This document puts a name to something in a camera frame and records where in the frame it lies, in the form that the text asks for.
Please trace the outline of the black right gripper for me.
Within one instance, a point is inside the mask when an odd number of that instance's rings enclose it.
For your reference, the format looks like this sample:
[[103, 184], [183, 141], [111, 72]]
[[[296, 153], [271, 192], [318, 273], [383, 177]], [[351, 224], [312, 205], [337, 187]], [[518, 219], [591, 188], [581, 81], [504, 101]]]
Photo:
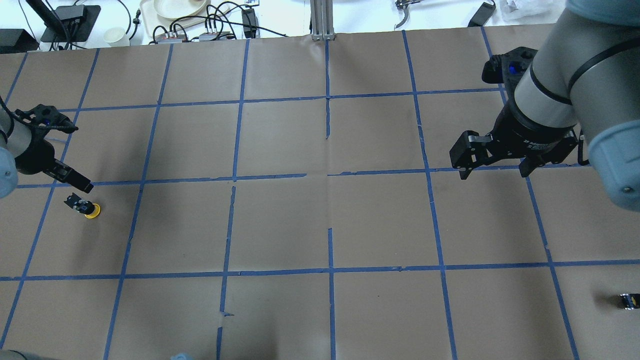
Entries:
[[498, 114], [490, 134], [464, 131], [449, 151], [451, 166], [466, 180], [474, 169], [490, 166], [504, 158], [523, 158], [519, 175], [527, 178], [548, 163], [560, 164], [578, 147], [573, 127], [555, 128], [528, 118], [514, 102]]

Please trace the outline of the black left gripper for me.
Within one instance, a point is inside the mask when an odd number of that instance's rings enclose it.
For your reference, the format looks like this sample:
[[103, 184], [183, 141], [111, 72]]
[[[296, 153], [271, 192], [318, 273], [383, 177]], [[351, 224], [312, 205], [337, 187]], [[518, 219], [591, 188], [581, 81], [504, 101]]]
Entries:
[[25, 175], [44, 173], [58, 183], [66, 183], [89, 194], [94, 188], [91, 180], [55, 159], [53, 145], [45, 140], [49, 132], [48, 129], [14, 128], [14, 162], [17, 171]]

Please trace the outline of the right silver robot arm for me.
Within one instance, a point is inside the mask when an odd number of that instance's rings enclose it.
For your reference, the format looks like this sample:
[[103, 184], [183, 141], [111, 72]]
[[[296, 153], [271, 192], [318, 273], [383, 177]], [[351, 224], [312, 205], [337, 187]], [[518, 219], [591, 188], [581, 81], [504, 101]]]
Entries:
[[450, 149], [460, 178], [507, 159], [526, 178], [586, 145], [610, 200], [638, 212], [639, 27], [637, 0], [568, 0], [540, 49], [492, 55], [481, 78], [509, 98], [490, 132], [466, 130]]

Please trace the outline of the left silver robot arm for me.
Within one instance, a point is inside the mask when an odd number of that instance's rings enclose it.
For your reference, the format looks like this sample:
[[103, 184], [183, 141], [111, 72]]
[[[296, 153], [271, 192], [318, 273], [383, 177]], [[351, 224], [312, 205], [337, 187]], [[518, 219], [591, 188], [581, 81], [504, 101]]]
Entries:
[[38, 104], [29, 111], [11, 111], [1, 100], [0, 116], [0, 196], [6, 198], [18, 187], [19, 174], [43, 173], [59, 183], [66, 183], [90, 193], [89, 178], [56, 158], [53, 145], [46, 140], [49, 132], [70, 135], [78, 130], [71, 119], [53, 105]]

